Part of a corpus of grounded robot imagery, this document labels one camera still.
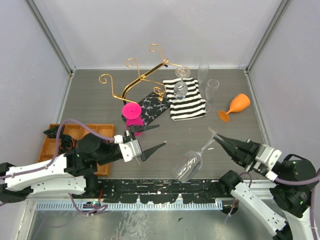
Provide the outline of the pink plastic wine glass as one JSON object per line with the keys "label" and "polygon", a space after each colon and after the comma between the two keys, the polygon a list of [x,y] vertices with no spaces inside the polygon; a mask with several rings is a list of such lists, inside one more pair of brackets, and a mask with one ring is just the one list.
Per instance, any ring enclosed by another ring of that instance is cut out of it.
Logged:
{"label": "pink plastic wine glass", "polygon": [[125,118],[126,128],[130,126],[144,126],[144,121],[141,118],[142,108],[138,103],[129,102],[122,108],[122,115]]}

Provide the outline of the orange plastic wine glass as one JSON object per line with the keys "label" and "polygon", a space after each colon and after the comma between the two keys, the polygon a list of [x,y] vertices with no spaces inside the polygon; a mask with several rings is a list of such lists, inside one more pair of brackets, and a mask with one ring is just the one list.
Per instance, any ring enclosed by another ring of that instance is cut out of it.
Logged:
{"label": "orange plastic wine glass", "polygon": [[240,93],[230,102],[228,111],[225,112],[223,110],[220,110],[218,112],[218,116],[222,121],[229,122],[230,113],[242,112],[244,109],[249,107],[250,104],[251,104],[251,100],[249,99],[249,97],[243,93]]}

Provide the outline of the clear stemmed wine glass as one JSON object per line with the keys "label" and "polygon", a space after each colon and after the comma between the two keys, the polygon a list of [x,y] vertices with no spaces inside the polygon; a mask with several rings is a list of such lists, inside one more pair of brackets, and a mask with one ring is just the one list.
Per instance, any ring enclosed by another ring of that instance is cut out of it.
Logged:
{"label": "clear stemmed wine glass", "polygon": [[215,141],[215,137],[217,136],[217,132],[215,130],[210,127],[208,127],[208,130],[212,134],[208,142],[199,151],[186,152],[174,168],[174,176],[179,182],[188,182],[201,169],[203,165],[202,155],[205,150],[207,150],[209,146]]}

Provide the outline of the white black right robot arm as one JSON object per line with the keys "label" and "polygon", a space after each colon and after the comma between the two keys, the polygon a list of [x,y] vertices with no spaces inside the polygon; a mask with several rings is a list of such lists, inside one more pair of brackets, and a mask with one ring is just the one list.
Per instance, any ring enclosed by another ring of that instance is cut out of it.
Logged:
{"label": "white black right robot arm", "polygon": [[252,140],[240,141],[215,134],[216,140],[231,159],[246,173],[254,171],[267,178],[274,202],[284,213],[276,214],[252,193],[239,174],[230,170],[219,179],[219,191],[245,205],[265,226],[274,240],[318,240],[314,218],[315,190],[320,172],[311,161],[296,154],[279,162],[281,151]]}

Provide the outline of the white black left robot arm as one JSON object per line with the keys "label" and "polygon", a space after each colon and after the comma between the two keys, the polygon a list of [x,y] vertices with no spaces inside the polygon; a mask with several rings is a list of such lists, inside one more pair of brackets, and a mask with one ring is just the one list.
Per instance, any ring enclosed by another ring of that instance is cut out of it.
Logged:
{"label": "white black left robot arm", "polygon": [[165,145],[161,143],[142,150],[135,133],[153,128],[152,125],[132,125],[122,135],[113,137],[91,130],[74,149],[63,154],[55,153],[52,159],[25,166],[1,163],[0,178],[4,183],[0,186],[0,202],[4,205],[56,195],[95,198],[101,190],[95,175],[98,166],[137,158],[145,162]]}

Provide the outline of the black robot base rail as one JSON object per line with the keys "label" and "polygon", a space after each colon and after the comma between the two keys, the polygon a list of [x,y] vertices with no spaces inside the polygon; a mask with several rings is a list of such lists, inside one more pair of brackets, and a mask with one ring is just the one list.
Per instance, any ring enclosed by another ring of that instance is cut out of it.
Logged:
{"label": "black robot base rail", "polygon": [[143,204],[174,203],[182,197],[183,204],[214,203],[219,198],[231,198],[231,190],[242,182],[241,177],[227,179],[191,179],[180,182],[175,179],[99,179],[94,195],[75,195],[74,199],[101,197],[104,203]]}

